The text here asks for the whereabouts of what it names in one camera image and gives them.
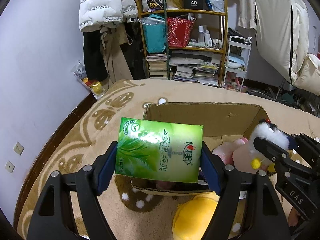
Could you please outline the person's right hand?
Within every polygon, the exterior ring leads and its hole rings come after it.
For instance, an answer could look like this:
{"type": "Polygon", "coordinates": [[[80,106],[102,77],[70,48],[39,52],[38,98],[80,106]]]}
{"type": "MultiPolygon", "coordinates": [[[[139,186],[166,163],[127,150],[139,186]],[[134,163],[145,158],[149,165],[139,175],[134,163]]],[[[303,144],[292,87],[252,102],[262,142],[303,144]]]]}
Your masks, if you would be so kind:
{"type": "Polygon", "coordinates": [[[300,214],[298,213],[298,211],[294,207],[292,207],[288,216],[289,227],[296,226],[299,222],[299,217],[300,217],[300,214]]]}

